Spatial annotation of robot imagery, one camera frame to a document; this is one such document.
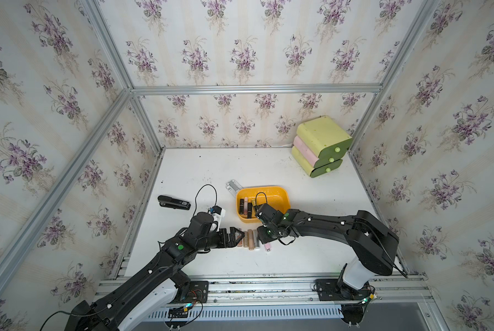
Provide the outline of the silver lipstick tube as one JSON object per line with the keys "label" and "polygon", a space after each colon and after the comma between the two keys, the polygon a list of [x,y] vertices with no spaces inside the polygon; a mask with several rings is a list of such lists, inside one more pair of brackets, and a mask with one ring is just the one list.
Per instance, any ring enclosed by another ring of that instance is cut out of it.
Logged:
{"label": "silver lipstick tube", "polygon": [[258,233],[258,230],[253,230],[253,240],[254,240],[255,250],[258,250],[260,248],[260,241],[259,241],[259,233]]}

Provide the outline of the tan lipstick tube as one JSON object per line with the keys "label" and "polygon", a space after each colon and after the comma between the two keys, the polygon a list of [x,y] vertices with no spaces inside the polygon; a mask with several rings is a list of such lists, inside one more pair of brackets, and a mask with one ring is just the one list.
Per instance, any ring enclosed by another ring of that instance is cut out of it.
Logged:
{"label": "tan lipstick tube", "polygon": [[254,241],[254,233],[252,229],[248,230],[247,233],[247,242],[248,242],[248,248],[249,250],[254,250],[255,249],[255,241]]}

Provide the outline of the yellow plastic storage box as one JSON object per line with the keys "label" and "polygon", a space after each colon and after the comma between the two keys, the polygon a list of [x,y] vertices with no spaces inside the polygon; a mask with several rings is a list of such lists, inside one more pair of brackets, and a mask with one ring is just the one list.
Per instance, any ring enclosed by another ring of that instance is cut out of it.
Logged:
{"label": "yellow plastic storage box", "polygon": [[[252,203],[252,219],[239,214],[239,200],[248,198],[248,203]],[[269,204],[273,208],[285,212],[290,209],[290,200],[287,191],[281,186],[259,186],[243,188],[236,194],[236,212],[240,220],[244,223],[256,223],[255,206]]]}

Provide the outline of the beige lipstick tube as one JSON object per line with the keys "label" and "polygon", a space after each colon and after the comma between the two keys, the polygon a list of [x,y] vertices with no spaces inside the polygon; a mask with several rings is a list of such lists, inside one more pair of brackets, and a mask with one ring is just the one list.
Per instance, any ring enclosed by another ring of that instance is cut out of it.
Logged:
{"label": "beige lipstick tube", "polygon": [[244,248],[248,248],[249,247],[249,237],[248,237],[248,233],[247,232],[244,233],[243,247]]}

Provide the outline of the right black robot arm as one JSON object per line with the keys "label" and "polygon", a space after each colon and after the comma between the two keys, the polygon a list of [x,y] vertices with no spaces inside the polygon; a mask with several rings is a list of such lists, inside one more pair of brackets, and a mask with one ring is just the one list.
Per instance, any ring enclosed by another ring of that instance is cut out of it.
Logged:
{"label": "right black robot arm", "polygon": [[399,236],[368,211],[355,215],[315,215],[298,209],[286,212],[269,204],[258,207],[255,216],[261,222],[258,235],[262,244],[282,242],[286,237],[318,237],[350,246],[355,258],[347,263],[339,277],[341,286],[361,290],[374,276],[392,275]]}

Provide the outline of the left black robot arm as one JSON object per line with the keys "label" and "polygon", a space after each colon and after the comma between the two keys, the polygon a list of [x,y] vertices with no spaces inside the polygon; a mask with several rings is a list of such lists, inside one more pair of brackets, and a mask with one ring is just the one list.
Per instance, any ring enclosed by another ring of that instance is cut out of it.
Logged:
{"label": "left black robot arm", "polygon": [[190,278],[182,271],[197,255],[235,248],[245,233],[219,228],[215,216],[200,212],[190,224],[165,241],[159,252],[135,275],[103,298],[83,301],[69,315],[65,330],[132,330],[153,310],[170,303],[179,291],[188,293]]}

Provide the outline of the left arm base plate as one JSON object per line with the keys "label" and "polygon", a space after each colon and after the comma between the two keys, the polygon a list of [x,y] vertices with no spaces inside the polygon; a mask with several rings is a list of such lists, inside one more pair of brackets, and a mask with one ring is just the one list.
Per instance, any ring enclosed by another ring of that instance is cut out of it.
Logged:
{"label": "left arm base plate", "polygon": [[176,297],[172,303],[195,303],[196,301],[206,303],[209,294],[208,281],[191,281],[185,284],[177,291]]}

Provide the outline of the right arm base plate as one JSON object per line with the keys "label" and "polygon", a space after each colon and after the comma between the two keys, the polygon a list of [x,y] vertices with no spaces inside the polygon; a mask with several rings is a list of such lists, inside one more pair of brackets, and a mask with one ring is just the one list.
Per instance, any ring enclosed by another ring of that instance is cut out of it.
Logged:
{"label": "right arm base plate", "polygon": [[375,288],[369,283],[356,290],[339,279],[317,279],[313,291],[320,301],[358,301],[367,303],[375,298]]}

